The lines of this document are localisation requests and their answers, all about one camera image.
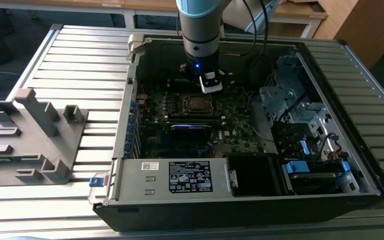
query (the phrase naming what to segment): blue tab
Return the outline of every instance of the blue tab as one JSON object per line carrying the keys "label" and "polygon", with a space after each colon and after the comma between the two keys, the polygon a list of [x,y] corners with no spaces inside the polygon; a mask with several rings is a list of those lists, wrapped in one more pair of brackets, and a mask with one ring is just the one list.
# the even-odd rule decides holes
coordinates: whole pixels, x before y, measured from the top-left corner
{"label": "blue tab", "polygon": [[293,169],[292,169],[292,165],[289,163],[285,164],[285,168],[287,168],[287,172],[291,174],[291,173],[293,173]]}
{"label": "blue tab", "polygon": [[311,172],[305,161],[291,161],[287,163],[285,167],[289,174],[307,174]]}
{"label": "blue tab", "polygon": [[343,169],[345,172],[351,171],[351,166],[349,166],[349,163],[347,161],[341,162],[341,166],[343,166]]}
{"label": "blue tab", "polygon": [[104,177],[92,177],[89,178],[89,187],[104,187]]}
{"label": "blue tab", "polygon": [[309,152],[309,148],[307,147],[305,141],[301,140],[300,143],[301,143],[301,147],[303,147],[304,154],[305,154],[305,155],[309,155],[311,152]]}

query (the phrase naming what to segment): floor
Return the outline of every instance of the floor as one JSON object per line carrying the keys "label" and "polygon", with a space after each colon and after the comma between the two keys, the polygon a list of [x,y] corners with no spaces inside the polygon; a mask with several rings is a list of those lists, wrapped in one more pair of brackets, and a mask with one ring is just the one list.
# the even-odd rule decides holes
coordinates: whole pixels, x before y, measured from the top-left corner
{"label": "floor", "polygon": [[[0,72],[21,73],[33,56],[33,53],[45,37],[52,24],[84,25],[96,27],[124,27],[121,15],[109,15],[103,13],[77,13],[39,11],[37,19],[31,19],[25,10],[11,11],[11,21],[15,26],[15,33],[5,37],[9,48],[13,52],[13,60],[0,66]],[[176,29],[175,17],[147,17],[137,19],[139,28],[144,29]],[[241,30],[227,28],[227,32],[241,33]],[[374,76],[384,87],[384,57],[371,70]],[[15,75],[0,75],[0,100],[4,100],[17,81]]]}

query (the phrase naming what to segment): metal table surface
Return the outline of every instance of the metal table surface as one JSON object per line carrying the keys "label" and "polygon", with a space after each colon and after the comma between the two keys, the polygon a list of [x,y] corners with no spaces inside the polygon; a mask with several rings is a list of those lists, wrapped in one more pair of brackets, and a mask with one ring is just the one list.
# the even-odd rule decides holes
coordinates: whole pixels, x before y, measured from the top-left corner
{"label": "metal table surface", "polygon": [[[353,211],[308,224],[189,231],[113,232],[92,211],[88,179],[109,170],[111,150],[123,87],[128,71],[128,36],[175,35],[175,31],[55,25],[39,47],[17,88],[33,88],[37,99],[56,108],[76,104],[89,109],[87,128],[71,181],[65,185],[0,187],[0,239],[33,236],[48,239],[208,238],[295,233],[303,238],[384,236],[384,206]],[[228,37],[245,38],[244,35]],[[368,146],[384,167],[384,91],[347,46],[332,40],[295,38],[305,43]],[[96,195],[103,197],[104,189]]]}

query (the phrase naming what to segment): motherboard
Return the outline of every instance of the motherboard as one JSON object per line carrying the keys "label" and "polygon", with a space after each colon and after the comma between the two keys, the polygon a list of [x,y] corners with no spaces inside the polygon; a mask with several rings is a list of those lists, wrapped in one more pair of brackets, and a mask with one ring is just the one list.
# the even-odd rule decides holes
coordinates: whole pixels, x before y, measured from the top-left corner
{"label": "motherboard", "polygon": [[249,94],[233,84],[203,94],[185,79],[139,83],[140,158],[221,158],[232,152],[259,152]]}

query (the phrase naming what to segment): barcode sticker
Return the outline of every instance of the barcode sticker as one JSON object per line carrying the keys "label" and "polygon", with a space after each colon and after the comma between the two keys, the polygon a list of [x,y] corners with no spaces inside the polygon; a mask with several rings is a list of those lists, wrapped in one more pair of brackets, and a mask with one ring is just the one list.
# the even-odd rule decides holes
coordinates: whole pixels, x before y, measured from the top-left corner
{"label": "barcode sticker", "polygon": [[159,170],[159,162],[141,163],[141,170]]}
{"label": "barcode sticker", "polygon": [[120,4],[101,4],[104,7],[115,7],[115,8],[120,8]]}

